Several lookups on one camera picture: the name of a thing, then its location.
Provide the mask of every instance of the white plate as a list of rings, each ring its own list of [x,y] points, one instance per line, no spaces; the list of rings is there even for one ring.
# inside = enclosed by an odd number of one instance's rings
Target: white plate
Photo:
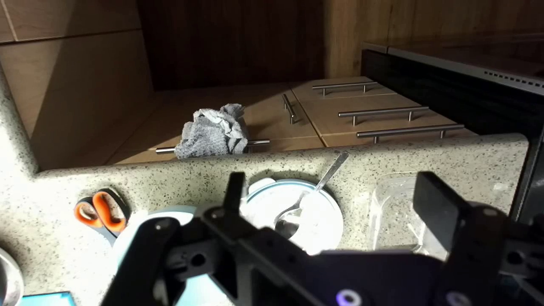
[[[304,180],[258,180],[249,187],[239,214],[254,228],[273,228],[275,218],[305,192],[300,201],[300,226],[290,241],[309,255],[334,250],[343,231],[341,211],[328,192],[312,189],[314,185]]]

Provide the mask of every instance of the cabinet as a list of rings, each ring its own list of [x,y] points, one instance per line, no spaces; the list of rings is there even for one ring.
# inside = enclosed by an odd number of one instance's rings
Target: cabinet
[[[3,0],[16,41],[139,29],[134,0]]]
[[[137,31],[5,44],[0,65],[42,168],[103,165],[152,109]]]
[[[183,122],[192,121],[195,110],[219,109],[224,104],[244,107],[249,153],[322,148],[297,99],[283,83],[159,92],[152,104],[158,107],[130,133],[108,163],[175,160],[173,155],[156,155],[154,150],[175,146]]]
[[[295,87],[294,93],[326,146],[472,134],[431,109],[363,76],[307,82]]]

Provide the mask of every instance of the spoon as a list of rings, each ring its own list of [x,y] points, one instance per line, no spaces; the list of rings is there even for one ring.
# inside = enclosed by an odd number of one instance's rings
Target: spoon
[[[300,202],[302,199],[309,194],[309,192],[319,192],[322,190],[322,187],[328,184],[328,180],[338,172],[338,168],[343,165],[343,161],[346,160],[346,151],[341,151],[336,158],[336,161],[326,170],[326,173],[321,177],[321,180],[317,182],[317,185],[314,185],[309,190],[304,190],[299,199],[288,206],[287,209],[283,209],[273,221],[275,224],[275,231],[280,233],[285,238],[290,238],[297,229],[299,229],[299,223],[300,223]]]

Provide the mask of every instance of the granite countertop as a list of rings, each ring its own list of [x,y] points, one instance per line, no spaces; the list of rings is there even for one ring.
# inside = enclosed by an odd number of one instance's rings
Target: granite countertop
[[[98,304],[110,280],[112,246],[73,218],[74,201],[84,190],[112,185],[134,216],[142,216],[176,204],[220,204],[229,172],[246,172],[251,180],[317,178],[336,155],[319,150],[39,172],[10,97],[0,99],[0,246],[20,263],[25,294],[71,291],[78,304]],[[431,170],[462,197],[508,211],[526,141],[503,134],[348,151],[348,161],[329,182],[345,218],[341,248],[368,248],[368,202],[375,184]]]

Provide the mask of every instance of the orange scissors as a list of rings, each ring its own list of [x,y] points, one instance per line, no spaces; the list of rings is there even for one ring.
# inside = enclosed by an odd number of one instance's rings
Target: orange scissors
[[[125,228],[127,206],[113,189],[100,189],[83,197],[73,209],[76,221],[93,228],[105,228],[113,238]]]

